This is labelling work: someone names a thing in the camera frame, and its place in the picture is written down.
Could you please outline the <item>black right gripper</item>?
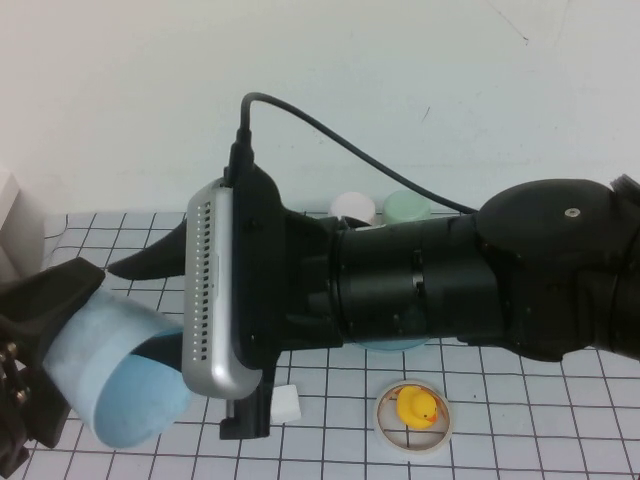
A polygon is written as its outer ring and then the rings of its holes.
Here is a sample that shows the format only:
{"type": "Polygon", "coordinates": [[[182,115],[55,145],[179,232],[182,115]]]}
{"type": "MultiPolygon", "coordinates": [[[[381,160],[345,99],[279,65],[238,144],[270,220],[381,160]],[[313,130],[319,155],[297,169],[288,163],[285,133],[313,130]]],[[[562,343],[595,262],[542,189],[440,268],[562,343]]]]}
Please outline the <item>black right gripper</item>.
{"type": "MultiPolygon", "coordinates": [[[[347,342],[338,295],[337,249],[348,229],[337,217],[314,218],[282,209],[284,220],[284,320],[274,339],[278,350],[338,348],[347,342]]],[[[187,223],[136,254],[107,267],[116,277],[154,280],[185,274],[187,223]]],[[[131,354],[182,372],[183,333],[154,336],[131,354]]]]}

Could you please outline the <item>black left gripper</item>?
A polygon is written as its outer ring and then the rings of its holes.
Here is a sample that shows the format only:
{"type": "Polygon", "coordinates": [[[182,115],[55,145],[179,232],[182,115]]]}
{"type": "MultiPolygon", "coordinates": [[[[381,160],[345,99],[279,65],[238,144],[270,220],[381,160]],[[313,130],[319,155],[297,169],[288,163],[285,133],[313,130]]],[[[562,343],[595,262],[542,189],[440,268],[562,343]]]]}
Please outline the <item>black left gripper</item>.
{"type": "Polygon", "coordinates": [[[12,475],[29,458],[29,440],[56,447],[70,412],[44,370],[19,373],[19,349],[49,349],[104,279],[101,268],[72,259],[1,285],[2,475],[12,475]]]}

